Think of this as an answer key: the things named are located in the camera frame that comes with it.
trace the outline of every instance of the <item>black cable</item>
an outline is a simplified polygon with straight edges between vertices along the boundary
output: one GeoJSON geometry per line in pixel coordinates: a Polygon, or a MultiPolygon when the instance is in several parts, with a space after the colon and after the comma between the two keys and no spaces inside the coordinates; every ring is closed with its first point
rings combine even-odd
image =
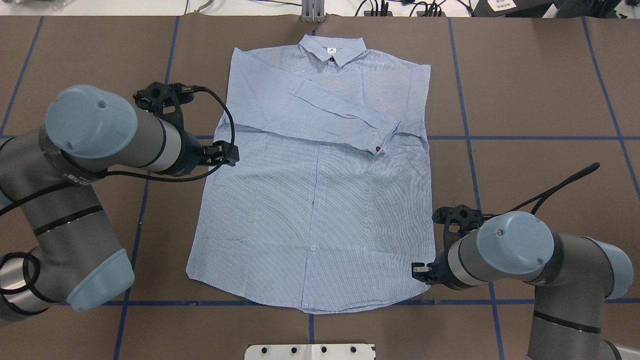
{"type": "Polygon", "coordinates": [[[380,16],[388,16],[389,14],[389,2],[387,1],[380,10],[380,16]]]}
{"type": "Polygon", "coordinates": [[[544,191],[534,197],[532,197],[531,199],[521,203],[520,205],[516,206],[515,208],[507,211],[516,211],[520,208],[522,208],[523,206],[529,205],[530,203],[538,200],[538,202],[536,203],[536,205],[533,207],[533,209],[531,209],[531,213],[535,215],[535,213],[538,211],[538,209],[540,209],[540,206],[542,206],[542,204],[553,194],[555,194],[558,190],[564,188],[566,185],[569,185],[570,183],[582,179],[583,177],[589,175],[590,173],[598,170],[598,168],[600,167],[600,163],[593,163],[591,165],[589,165],[586,168],[583,168],[582,170],[576,172],[574,175],[571,175],[570,177],[567,177],[562,183],[559,183],[558,185],[555,185],[554,187],[552,187],[551,189],[544,191]]]}
{"type": "Polygon", "coordinates": [[[278,3],[278,4],[284,4],[284,5],[302,6],[301,4],[288,3],[286,1],[276,1],[276,0],[249,0],[249,1],[262,1],[262,2],[265,2],[265,3],[278,3]]]}
{"type": "Polygon", "coordinates": [[[436,4],[436,2],[433,1],[431,5],[429,5],[429,11],[422,14],[422,16],[432,16],[432,14],[436,13],[437,11],[438,11],[438,4],[436,4]]]}
{"type": "Polygon", "coordinates": [[[360,9],[362,8],[362,5],[364,5],[364,3],[366,3],[367,0],[362,0],[362,2],[360,3],[360,6],[358,6],[358,9],[356,10],[356,15],[354,16],[358,16],[358,13],[360,12],[360,9]]]}
{"type": "Polygon", "coordinates": [[[27,202],[29,202],[29,201],[37,198],[37,197],[41,197],[41,196],[46,195],[48,193],[55,192],[55,191],[58,191],[58,190],[62,190],[64,188],[68,188],[69,186],[72,186],[72,185],[73,185],[72,183],[70,183],[68,181],[65,181],[64,183],[58,183],[58,184],[55,184],[55,185],[50,186],[48,188],[44,188],[44,189],[40,190],[39,192],[32,193],[31,195],[23,197],[22,199],[19,199],[19,200],[15,201],[15,202],[3,207],[2,209],[0,209],[0,217],[3,216],[4,214],[8,213],[9,211],[11,211],[11,210],[13,210],[15,208],[18,208],[18,207],[26,204],[27,202]]]}
{"type": "Polygon", "coordinates": [[[413,12],[415,11],[415,8],[418,7],[418,5],[424,5],[424,12],[427,12],[429,4],[427,4],[427,2],[425,1],[419,1],[418,3],[415,3],[415,5],[413,6],[413,9],[411,9],[411,13],[409,13],[410,17],[413,15],[413,12]]]}
{"type": "Polygon", "coordinates": [[[231,127],[230,145],[229,145],[229,148],[227,149],[227,151],[225,152],[224,157],[222,157],[222,160],[220,160],[220,162],[215,167],[213,167],[211,170],[207,171],[204,174],[200,174],[198,176],[186,177],[186,178],[185,177],[149,176],[149,175],[139,174],[137,172],[130,172],[130,171],[107,171],[106,172],[106,176],[131,176],[131,177],[137,177],[138,179],[145,179],[145,180],[151,180],[151,181],[163,181],[165,183],[186,183],[188,181],[196,181],[196,180],[203,179],[203,178],[213,174],[217,169],[219,169],[222,165],[224,165],[225,161],[227,160],[227,158],[231,154],[231,150],[233,149],[234,142],[236,140],[236,129],[235,129],[235,126],[234,126],[234,119],[231,116],[231,113],[229,112],[229,109],[227,109],[227,105],[225,105],[225,103],[216,95],[216,93],[214,93],[213,91],[209,90],[208,88],[206,88],[204,86],[197,86],[197,85],[195,85],[193,87],[193,90],[195,92],[206,92],[207,94],[213,96],[218,101],[220,106],[222,106],[222,108],[225,110],[225,113],[227,114],[227,117],[229,118],[229,126],[231,127]]]}
{"type": "MultiPolygon", "coordinates": [[[[216,93],[214,93],[212,90],[209,90],[208,88],[204,87],[204,86],[194,86],[193,90],[195,92],[206,92],[209,95],[213,96],[217,102],[220,104],[220,106],[222,106],[222,108],[225,110],[225,113],[227,114],[227,117],[229,118],[229,126],[231,127],[231,142],[229,145],[229,148],[227,149],[227,151],[225,152],[225,155],[222,157],[222,160],[220,160],[220,163],[218,163],[215,167],[213,167],[211,170],[207,171],[204,174],[198,175],[198,176],[192,176],[192,177],[159,177],[159,176],[149,176],[149,175],[145,175],[145,174],[139,174],[137,172],[130,172],[130,171],[107,171],[105,176],[129,176],[129,177],[137,177],[138,179],[145,179],[145,180],[151,180],[151,181],[163,181],[166,183],[186,183],[188,181],[196,181],[196,180],[200,180],[203,179],[211,174],[213,174],[217,169],[219,169],[222,165],[224,165],[225,161],[227,160],[227,158],[229,157],[229,155],[231,154],[231,150],[234,147],[234,143],[236,141],[236,129],[235,129],[235,125],[234,125],[234,119],[231,116],[231,113],[229,112],[229,109],[227,109],[227,105],[225,105],[225,103],[222,101],[222,99],[220,99],[218,97],[218,95],[216,95],[216,93]]],[[[4,208],[0,209],[0,217],[3,216],[4,214],[7,214],[9,211],[18,208],[22,205],[24,205],[25,203],[36,199],[38,197],[41,197],[43,195],[46,195],[48,193],[51,192],[55,192],[58,190],[62,190],[64,188],[68,188],[69,186],[72,186],[73,184],[71,182],[63,182],[63,183],[58,183],[55,185],[52,185],[48,188],[44,188],[38,192],[32,193],[29,196],[23,197],[22,199],[16,200],[15,202],[5,206],[4,208]]]]}
{"type": "Polygon", "coordinates": [[[207,7],[209,7],[211,4],[213,4],[215,0],[208,0],[206,3],[204,3],[201,7],[196,9],[196,13],[200,13],[202,10],[206,9],[207,7]]]}
{"type": "Polygon", "coordinates": [[[469,15],[471,15],[471,17],[474,16],[474,9],[471,7],[471,0],[469,0],[469,5],[467,5],[464,1],[462,0],[456,0],[457,2],[461,3],[469,12],[469,15]]]}

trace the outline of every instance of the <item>brown table surface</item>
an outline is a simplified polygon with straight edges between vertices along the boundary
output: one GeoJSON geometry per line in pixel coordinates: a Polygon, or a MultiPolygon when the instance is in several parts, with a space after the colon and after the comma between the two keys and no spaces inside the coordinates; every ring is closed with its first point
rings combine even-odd
{"type": "MultiPolygon", "coordinates": [[[[180,81],[224,98],[234,47],[296,44],[314,28],[433,66],[426,124],[434,208],[464,203],[498,213],[599,161],[600,170],[538,215],[556,231],[621,247],[640,278],[638,20],[1,17],[0,136],[42,124],[70,85],[129,98],[152,81],[180,81]]],[[[203,98],[184,113],[187,130],[207,141],[221,110],[203,98]]],[[[189,280],[203,187],[97,183],[136,282],[86,313],[55,306],[0,329],[0,358],[242,359],[251,344],[310,342],[374,343],[380,360],[524,358],[533,290],[515,281],[462,292],[435,286],[383,309],[312,316],[189,280]]],[[[36,245],[20,211],[0,224],[0,254],[36,245]]],[[[604,338],[640,347],[640,282],[605,312],[604,338]]]]}

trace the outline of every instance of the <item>shirt collar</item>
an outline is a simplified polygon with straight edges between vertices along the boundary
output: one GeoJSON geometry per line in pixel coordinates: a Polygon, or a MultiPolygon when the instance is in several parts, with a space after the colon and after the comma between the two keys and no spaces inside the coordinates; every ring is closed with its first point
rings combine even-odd
{"type": "Polygon", "coordinates": [[[338,51],[333,55],[333,59],[340,67],[345,66],[367,50],[362,38],[325,38],[305,35],[299,45],[321,61],[327,61],[331,58],[325,47],[335,47],[338,51]]]}

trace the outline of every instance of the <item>white label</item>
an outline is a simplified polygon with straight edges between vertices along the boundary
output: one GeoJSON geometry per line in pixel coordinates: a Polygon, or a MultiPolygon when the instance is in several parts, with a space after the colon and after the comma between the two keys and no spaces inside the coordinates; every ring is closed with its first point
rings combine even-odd
{"type": "Polygon", "coordinates": [[[487,0],[487,2],[495,12],[501,12],[503,10],[508,10],[516,7],[516,4],[513,2],[513,0],[487,0]]]}

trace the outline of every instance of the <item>blue tape grid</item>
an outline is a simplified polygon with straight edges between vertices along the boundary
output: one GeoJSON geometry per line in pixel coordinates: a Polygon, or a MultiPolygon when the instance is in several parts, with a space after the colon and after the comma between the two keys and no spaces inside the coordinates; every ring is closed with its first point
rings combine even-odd
{"type": "MultiPolygon", "coordinates": [[[[20,84],[22,83],[22,78],[24,77],[24,73],[29,65],[29,60],[31,59],[31,55],[33,54],[33,49],[35,48],[36,41],[38,40],[38,36],[40,34],[40,30],[42,29],[42,25],[44,23],[44,17],[40,17],[38,21],[38,26],[33,35],[33,39],[31,41],[31,45],[29,47],[29,51],[25,57],[24,63],[20,70],[20,74],[18,76],[18,80],[16,81],[15,87],[13,88],[13,93],[11,99],[9,101],[9,105],[5,111],[4,118],[2,123],[0,124],[0,139],[11,138],[13,135],[5,135],[4,129],[7,125],[9,116],[11,115],[11,110],[13,108],[13,104],[15,98],[20,89],[20,84]]],[[[620,143],[620,147],[625,157],[625,161],[629,170],[629,174],[631,176],[631,180],[634,184],[634,188],[636,190],[636,195],[638,199],[640,199],[640,187],[638,185],[637,177],[634,172],[634,169],[631,165],[631,161],[627,152],[627,148],[625,146],[626,141],[637,141],[640,140],[640,136],[622,136],[620,131],[620,126],[618,124],[618,120],[616,118],[615,112],[613,110],[611,100],[609,98],[609,94],[607,92],[604,80],[602,78],[602,74],[600,72],[600,67],[598,66],[597,58],[595,52],[593,50],[593,44],[591,43],[591,36],[589,34],[589,28],[587,25],[586,18],[582,18],[582,25],[584,28],[584,34],[586,37],[586,42],[589,48],[589,53],[591,55],[591,59],[593,61],[593,66],[595,68],[596,75],[598,77],[598,81],[600,82],[600,87],[602,88],[602,93],[607,103],[607,107],[609,109],[609,115],[611,116],[611,120],[613,126],[616,130],[616,136],[473,136],[469,133],[468,122],[467,122],[467,111],[465,108],[464,95],[462,90],[462,82],[460,76],[460,68],[458,64],[458,55],[456,53],[456,45],[454,39],[454,31],[451,18],[448,18],[449,22],[449,36],[451,38],[451,51],[453,55],[454,68],[456,72],[456,81],[458,84],[458,95],[460,98],[460,108],[463,126],[465,130],[464,136],[429,136],[430,140],[464,140],[467,144],[467,152],[469,157],[469,164],[472,175],[472,182],[474,187],[474,195],[476,197],[476,206],[481,210],[481,201],[480,195],[477,185],[477,177],[476,177],[476,169],[473,159],[473,152],[471,141],[476,140],[560,140],[560,141],[573,141],[573,140],[604,140],[604,141],[618,141],[620,143]]],[[[175,51],[175,43],[177,39],[178,28],[180,24],[180,17],[176,17],[175,25],[173,29],[173,39],[169,54],[169,59],[166,67],[166,73],[164,77],[164,82],[168,83],[171,67],[173,62],[173,54],[175,51]]],[[[211,135],[200,135],[196,136],[198,139],[211,139],[211,135]]],[[[141,225],[143,221],[143,217],[145,214],[146,206],[147,206],[147,198],[148,198],[148,181],[145,183],[145,188],[143,192],[142,203],[140,207],[140,215],[138,218],[138,227],[136,230],[136,238],[134,242],[133,252],[131,254],[131,265],[135,268],[136,259],[138,256],[138,248],[140,244],[140,236],[141,236],[141,225]]],[[[497,339],[497,346],[499,351],[500,360],[504,360],[504,350],[502,348],[502,335],[500,331],[500,323],[498,317],[498,305],[531,305],[534,304],[533,299],[496,299],[495,297],[495,289],[493,284],[489,285],[490,291],[490,299],[486,300],[404,300],[395,304],[395,306],[491,306],[493,312],[493,321],[495,326],[495,333],[497,339]]],[[[131,289],[125,292],[124,300],[112,300],[105,303],[103,306],[122,306],[122,314],[120,316],[120,326],[118,328],[118,336],[116,339],[115,351],[113,354],[113,359],[117,360],[120,356],[120,347],[122,345],[122,337],[124,335],[125,322],[127,318],[127,309],[129,306],[262,306],[261,304],[249,301],[249,300],[233,300],[233,301],[218,301],[218,300],[180,300],[180,301],[162,301],[162,300],[131,300],[131,289]]],[[[607,300],[605,301],[608,304],[640,304],[640,298],[632,298],[632,299],[615,299],[615,300],[607,300]]],[[[309,314],[308,316],[308,335],[309,342],[315,343],[315,316],[309,314]]]]}

